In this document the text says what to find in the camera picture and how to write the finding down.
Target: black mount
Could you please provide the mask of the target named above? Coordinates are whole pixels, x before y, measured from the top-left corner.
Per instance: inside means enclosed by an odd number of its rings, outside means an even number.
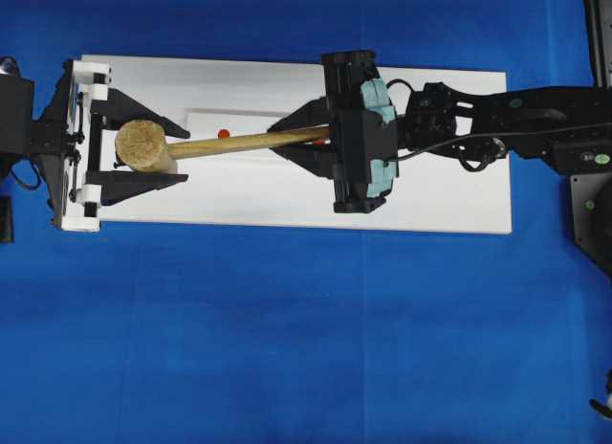
[[[11,167],[20,160],[30,160],[40,171],[49,190],[48,205],[54,213],[52,224],[61,228],[67,199],[76,199],[76,187],[68,188],[67,167],[77,174],[80,154],[77,144],[83,142],[82,96],[77,94],[74,63],[64,63],[64,73],[55,86],[54,96],[38,120],[32,119],[33,82],[19,75],[13,58],[0,58],[0,67],[7,75],[0,75],[0,179],[6,177]],[[93,74],[94,84],[106,84],[105,74]],[[79,111],[79,127],[75,125]],[[108,206],[127,198],[163,189],[186,181],[181,174],[139,174],[131,171],[100,171],[102,130],[117,130],[124,123],[149,120],[159,124],[169,136],[189,138],[189,132],[165,117],[161,117],[136,100],[116,89],[108,89],[108,100],[92,100],[89,134],[88,166],[85,182],[102,186],[102,205]],[[6,214],[8,202],[3,202],[2,218],[10,222]],[[96,217],[98,206],[85,204],[85,216]],[[12,239],[12,226],[4,226],[2,238]]]

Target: white bracket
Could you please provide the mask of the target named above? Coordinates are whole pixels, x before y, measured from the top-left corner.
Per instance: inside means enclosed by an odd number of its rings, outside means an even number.
[[[99,232],[99,219],[96,217],[64,216],[61,230],[70,232]]]
[[[108,100],[108,85],[92,83],[91,85],[80,84],[80,91],[83,94],[83,107],[91,109],[93,100]]]
[[[76,191],[76,202],[81,205],[86,203],[95,203],[98,208],[102,206],[100,203],[102,197],[102,186],[96,186],[94,184],[83,184],[83,186]]]
[[[108,78],[111,74],[111,67],[106,63],[73,61],[73,78],[75,83],[91,85],[94,83],[94,74],[104,74]]]

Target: black cable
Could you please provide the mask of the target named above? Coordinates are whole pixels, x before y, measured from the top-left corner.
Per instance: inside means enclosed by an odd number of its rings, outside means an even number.
[[[478,173],[495,161],[494,157],[490,158],[488,155],[486,155],[477,166],[472,166],[471,163],[468,162],[468,159],[466,159],[466,156],[463,154],[463,150],[461,149],[457,150],[457,159],[459,160],[461,167],[470,173]]]
[[[465,140],[471,140],[473,138],[512,138],[512,137],[523,137],[523,136],[537,136],[537,135],[550,135],[554,133],[565,133],[567,131],[579,131],[579,130],[588,130],[591,128],[600,128],[602,126],[612,126],[612,122],[602,122],[602,123],[593,123],[592,125],[580,125],[580,126],[567,126],[565,128],[557,128],[555,130],[542,130],[542,131],[514,131],[514,132],[504,132],[504,133],[472,133],[469,135],[461,135],[455,136],[446,141],[442,141],[441,143],[429,145],[428,147],[424,147],[423,149],[415,150],[414,152],[410,152],[409,154],[405,154],[401,157],[388,159],[387,162],[403,162],[404,160],[412,159],[421,154],[425,154],[426,152],[431,152],[432,150],[436,150],[440,147],[444,147],[450,144],[460,143]]]
[[[395,85],[396,83],[401,83],[401,85],[405,85],[406,87],[408,87],[410,89],[410,93],[414,93],[416,91],[414,88],[412,88],[412,85],[410,85],[408,82],[406,82],[402,78],[394,78],[393,80],[387,82],[386,84],[387,90],[391,88],[393,85]]]
[[[17,183],[17,185],[19,185],[20,188],[25,189],[25,190],[37,190],[42,184],[42,178],[40,177],[40,173],[38,172],[38,169],[36,168],[36,166],[34,166],[32,162],[30,162],[30,165],[32,166],[32,171],[36,175],[35,184],[32,185],[32,184],[24,183],[21,179],[17,177],[17,175],[14,173],[12,169],[11,169],[11,176],[15,180],[15,183]]]

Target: green dot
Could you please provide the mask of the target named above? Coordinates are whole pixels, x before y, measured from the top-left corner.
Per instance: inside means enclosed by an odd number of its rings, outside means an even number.
[[[597,165],[608,165],[610,163],[610,156],[608,154],[598,154],[595,157],[595,163]]]

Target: wooden mallet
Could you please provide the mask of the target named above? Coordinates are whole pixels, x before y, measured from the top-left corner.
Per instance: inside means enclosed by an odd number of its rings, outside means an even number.
[[[164,129],[151,121],[132,121],[122,126],[115,139],[119,158],[134,171],[174,172],[176,161],[207,155],[240,152],[242,150],[279,147],[286,144],[308,143],[329,137],[329,127],[233,136],[167,144]]]

